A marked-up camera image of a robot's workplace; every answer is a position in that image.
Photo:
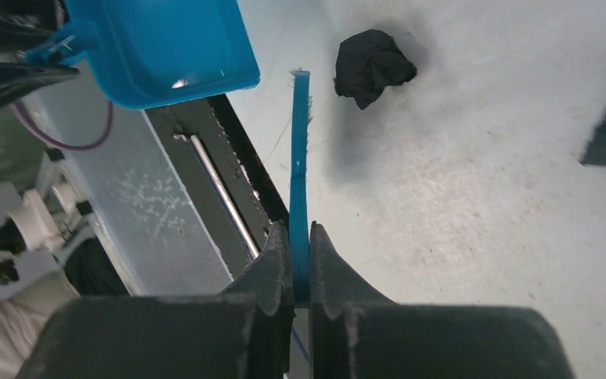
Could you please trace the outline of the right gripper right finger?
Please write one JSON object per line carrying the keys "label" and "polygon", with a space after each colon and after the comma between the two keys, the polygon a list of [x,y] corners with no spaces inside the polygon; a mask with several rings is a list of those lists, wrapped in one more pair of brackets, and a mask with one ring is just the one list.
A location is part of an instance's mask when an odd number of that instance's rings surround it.
{"label": "right gripper right finger", "polygon": [[337,318],[350,303],[395,303],[341,257],[320,223],[311,225],[309,248],[311,307],[320,309],[326,318]]}

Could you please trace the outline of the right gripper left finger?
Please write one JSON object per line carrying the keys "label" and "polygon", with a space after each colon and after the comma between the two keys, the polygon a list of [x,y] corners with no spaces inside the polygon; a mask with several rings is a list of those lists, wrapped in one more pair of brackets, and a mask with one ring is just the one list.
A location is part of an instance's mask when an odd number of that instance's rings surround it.
{"label": "right gripper left finger", "polygon": [[290,244],[286,225],[271,225],[264,248],[222,294],[254,295],[265,314],[290,311]]}

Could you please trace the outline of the blue hand brush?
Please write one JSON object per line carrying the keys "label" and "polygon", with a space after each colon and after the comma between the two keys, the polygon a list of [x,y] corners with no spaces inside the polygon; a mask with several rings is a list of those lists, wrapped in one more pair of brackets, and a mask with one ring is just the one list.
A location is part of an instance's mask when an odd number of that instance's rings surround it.
{"label": "blue hand brush", "polygon": [[307,156],[310,121],[310,72],[292,72],[294,92],[291,119],[289,240],[294,299],[306,306],[310,299],[310,252],[307,206]]}

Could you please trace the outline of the blue plastic dustpan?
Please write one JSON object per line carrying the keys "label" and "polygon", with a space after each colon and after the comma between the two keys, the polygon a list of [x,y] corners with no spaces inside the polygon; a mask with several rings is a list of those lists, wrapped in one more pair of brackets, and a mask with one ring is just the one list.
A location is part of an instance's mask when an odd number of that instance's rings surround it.
{"label": "blue plastic dustpan", "polygon": [[148,109],[260,81],[236,1],[67,1],[69,22],[25,54],[31,64],[86,60],[117,105]]}

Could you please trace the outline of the black ball scrap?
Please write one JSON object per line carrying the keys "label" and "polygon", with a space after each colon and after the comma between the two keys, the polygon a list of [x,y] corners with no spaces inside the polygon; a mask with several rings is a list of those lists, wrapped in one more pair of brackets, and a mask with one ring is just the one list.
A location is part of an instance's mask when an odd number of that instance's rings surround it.
{"label": "black ball scrap", "polygon": [[375,103],[387,87],[413,80],[417,67],[402,53],[393,36],[369,29],[339,44],[334,89],[361,110]]}

